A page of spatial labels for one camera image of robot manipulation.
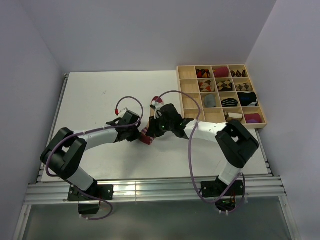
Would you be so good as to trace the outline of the tan orange argyle sock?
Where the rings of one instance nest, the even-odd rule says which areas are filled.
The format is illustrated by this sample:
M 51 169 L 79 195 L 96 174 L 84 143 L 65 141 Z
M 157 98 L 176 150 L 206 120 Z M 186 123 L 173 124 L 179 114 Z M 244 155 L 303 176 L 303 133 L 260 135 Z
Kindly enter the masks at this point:
M 201 93 L 214 92 L 216 88 L 214 82 L 210 79 L 199 79 L 198 86 Z

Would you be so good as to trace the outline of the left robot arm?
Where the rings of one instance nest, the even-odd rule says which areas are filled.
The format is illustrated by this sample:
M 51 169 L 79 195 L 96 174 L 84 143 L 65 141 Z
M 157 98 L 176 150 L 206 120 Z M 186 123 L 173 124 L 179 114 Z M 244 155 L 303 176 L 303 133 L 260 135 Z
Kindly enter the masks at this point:
M 85 151 L 105 144 L 139 138 L 140 117 L 127 110 L 123 116 L 106 123 L 104 127 L 75 133 L 61 128 L 41 154 L 40 160 L 59 178 L 79 188 L 79 194 L 91 200 L 98 193 L 97 181 L 85 172 L 80 163 Z

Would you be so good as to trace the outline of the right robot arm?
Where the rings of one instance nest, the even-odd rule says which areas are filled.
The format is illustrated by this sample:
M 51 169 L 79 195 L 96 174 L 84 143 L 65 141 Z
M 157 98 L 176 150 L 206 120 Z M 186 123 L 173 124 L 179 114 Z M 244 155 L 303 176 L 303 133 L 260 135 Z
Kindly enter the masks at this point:
M 154 110 L 154 115 L 149 118 L 146 136 L 155 139 L 171 132 L 180 139 L 191 141 L 196 138 L 219 145 L 226 158 L 226 165 L 217 177 L 219 181 L 216 189 L 222 195 L 229 194 L 234 188 L 232 181 L 259 148 L 253 135 L 238 120 L 203 122 L 183 118 L 171 103 L 164 105 L 153 101 L 150 107 Z

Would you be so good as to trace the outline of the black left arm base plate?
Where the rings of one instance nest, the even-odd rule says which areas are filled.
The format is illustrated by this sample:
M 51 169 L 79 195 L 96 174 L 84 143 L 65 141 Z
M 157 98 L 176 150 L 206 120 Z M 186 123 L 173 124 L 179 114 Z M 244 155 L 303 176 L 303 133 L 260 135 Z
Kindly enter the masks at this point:
M 67 197 L 68 202 L 78 203 L 78 213 L 89 220 L 103 219 L 109 217 L 113 212 L 113 206 L 109 202 L 113 199 L 114 186 L 112 184 L 95 185 L 84 191 L 71 185 Z M 94 217 L 99 210 L 102 210 L 102 204 L 108 205 L 109 210 L 105 216 Z

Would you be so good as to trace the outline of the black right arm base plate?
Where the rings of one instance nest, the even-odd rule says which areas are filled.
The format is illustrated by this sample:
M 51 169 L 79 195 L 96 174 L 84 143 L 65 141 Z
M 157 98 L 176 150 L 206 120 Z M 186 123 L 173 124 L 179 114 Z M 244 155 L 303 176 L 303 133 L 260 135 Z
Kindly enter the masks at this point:
M 199 192 L 204 198 L 218 198 L 227 188 L 227 185 L 219 179 L 201 181 L 200 185 L 201 188 Z M 237 207 L 236 197 L 242 196 L 243 199 L 245 196 L 244 182 L 242 180 L 236 180 L 224 196 L 227 198 L 217 201 L 215 207 L 223 213 L 235 210 Z

